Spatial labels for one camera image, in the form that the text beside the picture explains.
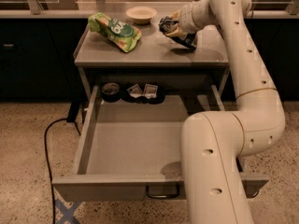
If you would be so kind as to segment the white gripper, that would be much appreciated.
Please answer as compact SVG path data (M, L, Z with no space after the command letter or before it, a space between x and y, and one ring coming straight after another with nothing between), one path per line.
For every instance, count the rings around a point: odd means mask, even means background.
M193 1L186 4L180 11L175 11L170 18L178 24L164 26L164 34L168 37L183 37L195 34L206 26L215 23L215 16L210 8L209 0Z

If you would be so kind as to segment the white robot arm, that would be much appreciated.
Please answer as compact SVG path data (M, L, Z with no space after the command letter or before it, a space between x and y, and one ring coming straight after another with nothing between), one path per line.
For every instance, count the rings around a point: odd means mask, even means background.
M200 0L171 15L164 35L221 28L235 89L235 111L207 111L186 119L180 153L191 224L254 224L236 160L273 146L285 115L276 86L244 18L250 0Z

